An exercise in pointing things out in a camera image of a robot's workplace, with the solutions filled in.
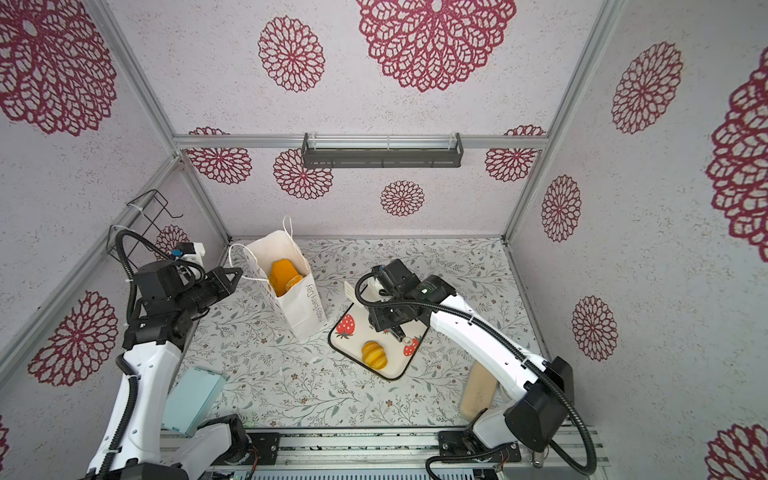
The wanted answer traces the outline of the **metal tongs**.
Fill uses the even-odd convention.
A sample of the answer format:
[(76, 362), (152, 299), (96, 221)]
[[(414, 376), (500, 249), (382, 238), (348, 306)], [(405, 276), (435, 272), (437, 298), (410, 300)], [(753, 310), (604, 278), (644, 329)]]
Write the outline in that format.
[[(379, 294), (380, 283), (374, 279), (367, 279), (359, 289), (361, 296), (368, 302), (382, 301), (383, 297)], [(360, 305), (355, 294), (355, 284), (348, 281), (344, 282), (344, 293), (346, 297), (356, 305)]]

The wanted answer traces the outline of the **yellow bun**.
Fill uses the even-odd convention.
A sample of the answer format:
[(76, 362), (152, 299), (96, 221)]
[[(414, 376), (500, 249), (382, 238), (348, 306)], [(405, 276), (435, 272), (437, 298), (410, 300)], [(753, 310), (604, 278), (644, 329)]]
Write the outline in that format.
[(361, 359), (367, 367), (374, 370), (383, 370), (388, 364), (384, 347), (375, 341), (368, 341), (363, 345)]

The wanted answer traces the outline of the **white paper bag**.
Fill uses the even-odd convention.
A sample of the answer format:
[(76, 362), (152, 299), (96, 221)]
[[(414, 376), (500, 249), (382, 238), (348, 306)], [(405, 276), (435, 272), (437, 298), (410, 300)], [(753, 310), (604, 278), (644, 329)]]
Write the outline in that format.
[(283, 217), (279, 230), (249, 244), (229, 246), (230, 266), (234, 265), (235, 253), (248, 265), (243, 278), (261, 287), (272, 310), (297, 341), (308, 340), (326, 324), (312, 268), (294, 239), (290, 216)]

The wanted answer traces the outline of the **long braided orange bread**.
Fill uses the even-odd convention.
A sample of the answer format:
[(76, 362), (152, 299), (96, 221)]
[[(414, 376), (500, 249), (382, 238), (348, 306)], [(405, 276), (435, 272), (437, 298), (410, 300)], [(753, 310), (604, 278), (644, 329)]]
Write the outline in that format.
[(289, 259), (280, 259), (272, 264), (268, 280), (277, 297), (287, 293), (285, 292), (286, 282), (297, 274), (300, 274), (298, 269)]

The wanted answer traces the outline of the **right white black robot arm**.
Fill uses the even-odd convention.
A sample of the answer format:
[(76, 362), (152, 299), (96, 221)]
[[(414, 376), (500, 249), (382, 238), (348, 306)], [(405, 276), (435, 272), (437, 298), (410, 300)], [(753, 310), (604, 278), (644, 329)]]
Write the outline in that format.
[(490, 460), (520, 445), (533, 455), (554, 453), (584, 477), (596, 472), (595, 443), (575, 407), (573, 369), (567, 361), (548, 360), (520, 346), (443, 278), (420, 279), (399, 259), (372, 267), (353, 292), (375, 331), (401, 338), (401, 325), (417, 320), (468, 352), (511, 399), (509, 406), (485, 409), (473, 418), (463, 432), (461, 453), (428, 458), (430, 478), (437, 476), (436, 463)]

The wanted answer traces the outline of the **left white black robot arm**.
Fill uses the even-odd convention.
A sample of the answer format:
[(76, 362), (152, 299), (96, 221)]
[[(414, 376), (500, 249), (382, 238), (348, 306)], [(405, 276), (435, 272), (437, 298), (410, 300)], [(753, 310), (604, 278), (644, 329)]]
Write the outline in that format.
[(129, 283), (122, 374), (104, 438), (88, 479), (198, 479), (212, 465), (237, 464), (252, 442), (236, 414), (204, 422), (169, 464), (161, 461), (162, 419), (193, 323), (236, 291), (238, 267), (205, 270), (186, 259), (189, 248), (165, 252), (141, 234), (121, 229), (114, 248)]

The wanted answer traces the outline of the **white tray black rim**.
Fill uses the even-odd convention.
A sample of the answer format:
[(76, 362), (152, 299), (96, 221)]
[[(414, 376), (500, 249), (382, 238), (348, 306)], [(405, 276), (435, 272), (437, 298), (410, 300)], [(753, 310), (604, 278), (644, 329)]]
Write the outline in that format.
[[(368, 310), (351, 301), (328, 334), (328, 343), (333, 350), (341, 353), (354, 363), (388, 381), (400, 379), (415, 358), (424, 337), (397, 341), (391, 334), (376, 332), (369, 323)], [(361, 350), (368, 341), (375, 341), (386, 351), (388, 364), (383, 370), (367, 367), (361, 359)]]

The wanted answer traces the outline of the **beige sponge block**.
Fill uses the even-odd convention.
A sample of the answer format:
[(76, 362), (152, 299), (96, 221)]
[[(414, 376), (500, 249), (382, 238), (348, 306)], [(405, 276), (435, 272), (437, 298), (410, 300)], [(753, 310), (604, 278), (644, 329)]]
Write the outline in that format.
[(462, 393), (459, 413), (465, 420), (471, 421), (483, 410), (488, 409), (493, 401), (498, 381), (481, 363), (475, 362)]

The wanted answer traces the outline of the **light green box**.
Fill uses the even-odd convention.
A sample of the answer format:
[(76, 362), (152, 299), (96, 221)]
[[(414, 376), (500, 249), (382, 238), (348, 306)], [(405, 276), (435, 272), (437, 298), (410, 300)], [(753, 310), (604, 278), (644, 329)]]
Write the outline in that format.
[(162, 429), (192, 437), (205, 421), (225, 383), (222, 374), (197, 367), (186, 370), (167, 398)]

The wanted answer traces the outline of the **black wall shelf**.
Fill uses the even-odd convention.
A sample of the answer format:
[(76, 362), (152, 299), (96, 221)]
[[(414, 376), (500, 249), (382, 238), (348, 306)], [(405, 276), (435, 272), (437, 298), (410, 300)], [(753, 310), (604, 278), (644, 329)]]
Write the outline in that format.
[(393, 137), (323, 142), (307, 133), (300, 158), (308, 169), (450, 169), (462, 165), (464, 152), (458, 134), (420, 144)]

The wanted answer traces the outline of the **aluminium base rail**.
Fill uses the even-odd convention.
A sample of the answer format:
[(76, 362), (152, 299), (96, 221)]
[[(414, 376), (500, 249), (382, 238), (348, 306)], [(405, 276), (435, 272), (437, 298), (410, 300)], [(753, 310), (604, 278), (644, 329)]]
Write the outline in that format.
[[(427, 458), (441, 453), (465, 455), (471, 449), (462, 439), (467, 426), (443, 427), (369, 427), (369, 428), (253, 428), (247, 433), (255, 436), (254, 444), (260, 459), (274, 457), (267, 468), (336, 469), (336, 468), (422, 468)], [(275, 442), (264, 444), (269, 437)], [(163, 460), (187, 440), (181, 434), (162, 432), (160, 450)], [(573, 426), (561, 427), (554, 441), (580, 464), (586, 463), (582, 439)]]

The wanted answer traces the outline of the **metal handled tool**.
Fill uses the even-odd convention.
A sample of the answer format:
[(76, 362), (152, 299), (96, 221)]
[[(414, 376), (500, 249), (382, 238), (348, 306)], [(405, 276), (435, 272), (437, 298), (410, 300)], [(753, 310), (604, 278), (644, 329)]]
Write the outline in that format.
[(531, 458), (530, 458), (531, 466), (535, 469), (541, 469), (544, 466), (545, 453), (531, 450), (530, 455), (531, 455)]

